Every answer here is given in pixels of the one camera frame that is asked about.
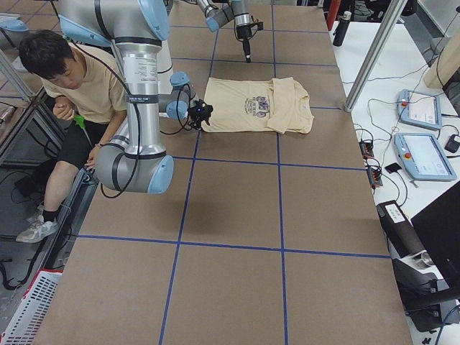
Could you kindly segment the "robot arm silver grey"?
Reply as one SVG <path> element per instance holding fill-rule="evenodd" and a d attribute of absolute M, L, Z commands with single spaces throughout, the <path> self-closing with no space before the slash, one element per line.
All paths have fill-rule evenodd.
<path fill-rule="evenodd" d="M 209 0 L 197 0 L 196 3 L 203 12 L 205 23 L 211 32 L 217 32 L 229 22 L 234 22 L 236 39 L 242 43 L 246 63 L 251 63 L 249 41 L 259 30 L 259 25 L 263 23 L 255 20 L 249 13 L 247 3 L 245 1 L 219 1 L 222 4 L 221 7 Z"/>
<path fill-rule="evenodd" d="M 213 107 L 196 98 L 184 72 L 170 76 L 169 94 L 159 92 L 157 54 L 170 34 L 163 1 L 61 1 L 60 27 L 77 42 L 113 47 L 125 88 L 127 117 L 99 150 L 98 179 L 120 192 L 164 193 L 174 162 L 160 141 L 160 113 L 200 129 Z"/>

